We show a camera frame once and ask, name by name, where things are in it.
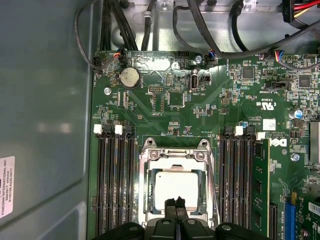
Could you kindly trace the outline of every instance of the blue pcie slot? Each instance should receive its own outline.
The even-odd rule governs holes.
[[[296,239],[296,207],[291,203],[286,202],[284,204],[285,210],[285,222],[284,222],[284,239],[295,240]]]

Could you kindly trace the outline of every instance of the gray case wall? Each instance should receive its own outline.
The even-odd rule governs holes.
[[[15,156],[0,240],[86,237],[91,74],[73,31],[86,2],[0,1],[0,158]],[[79,21],[87,51],[98,42],[97,8]]]

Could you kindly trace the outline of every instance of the ram slot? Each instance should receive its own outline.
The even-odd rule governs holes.
[[[135,172],[135,138],[129,133],[127,138],[127,179],[126,179],[126,222],[133,221],[133,191]]]
[[[253,149],[254,149],[254,135],[247,134],[244,140],[244,208],[246,214],[243,215],[243,227],[251,229],[252,217],[252,185],[253,185]]]
[[[106,148],[108,147],[105,137],[98,140],[98,170],[97,170],[97,214],[96,235],[106,231]]]
[[[229,148],[229,223],[236,222],[236,212],[237,212],[237,172],[238,172],[238,158],[237,146],[239,141],[233,139],[230,141]]]
[[[246,157],[245,157],[245,140],[241,139],[239,144],[239,168],[238,168],[238,225],[244,227],[245,215],[244,210],[246,200]]]
[[[125,181],[125,139],[122,135],[117,135],[117,155],[116,155],[116,227],[122,225],[124,218],[124,181]]]
[[[106,210],[106,224],[107,230],[113,229],[113,208],[114,208],[114,181],[115,181],[115,134],[110,133],[109,137],[106,139],[108,148],[106,150],[106,200],[107,200],[107,210]]]
[[[225,197],[226,197],[226,165],[227,165],[227,148],[228,140],[224,135],[220,136],[219,146],[219,213],[222,222],[226,222],[225,219]]]

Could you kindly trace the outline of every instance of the metal socket frame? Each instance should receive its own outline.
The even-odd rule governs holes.
[[[152,214],[145,209],[145,203],[148,202],[148,175],[145,173],[152,169],[162,169],[170,171],[173,165],[182,166],[181,172],[191,172],[192,170],[200,170],[205,173],[206,178],[206,214],[193,215],[193,218],[205,220],[208,225],[213,228],[214,225],[214,200],[217,194],[215,186],[212,184],[210,173],[215,170],[209,170],[215,166],[215,159],[211,151],[210,143],[207,139],[202,139],[197,148],[181,148],[181,147],[157,147],[155,140],[151,137],[144,142],[142,151],[139,155],[139,199],[138,199],[138,221],[142,226],[146,226],[147,222],[155,218],[163,218],[162,214]]]

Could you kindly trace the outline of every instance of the motherboard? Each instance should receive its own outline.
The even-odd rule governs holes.
[[[320,238],[319,74],[266,55],[123,51],[93,76],[87,238],[145,226],[178,197],[212,229]]]

